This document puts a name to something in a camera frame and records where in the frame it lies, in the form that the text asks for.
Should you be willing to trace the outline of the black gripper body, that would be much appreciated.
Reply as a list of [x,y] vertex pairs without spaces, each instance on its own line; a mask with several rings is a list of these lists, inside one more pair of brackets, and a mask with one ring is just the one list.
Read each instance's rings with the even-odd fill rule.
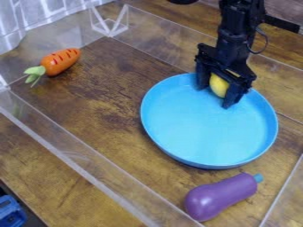
[[217,30],[216,46],[209,46],[205,43],[197,44],[194,67],[196,62],[200,61],[209,67],[210,73],[217,74],[228,83],[240,78],[248,81],[252,86],[256,74],[245,61],[253,38],[253,36],[245,34],[236,35],[226,29],[220,28]]

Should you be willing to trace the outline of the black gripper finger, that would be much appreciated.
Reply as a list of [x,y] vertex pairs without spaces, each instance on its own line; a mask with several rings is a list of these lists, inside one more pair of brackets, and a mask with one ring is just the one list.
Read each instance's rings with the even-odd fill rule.
[[198,90],[209,86],[210,71],[209,67],[200,61],[196,62],[196,87]]
[[229,108],[238,102],[251,88],[251,83],[240,78],[229,82],[229,87],[224,95],[222,108]]

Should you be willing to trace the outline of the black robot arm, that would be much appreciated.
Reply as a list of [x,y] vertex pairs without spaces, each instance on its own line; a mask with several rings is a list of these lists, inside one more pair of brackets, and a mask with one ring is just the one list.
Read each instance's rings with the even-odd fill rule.
[[221,23],[216,45],[197,44],[194,56],[196,89],[210,85],[214,74],[228,85],[222,108],[234,105],[252,87],[256,74],[247,65],[257,26],[265,20],[264,0],[218,0]]

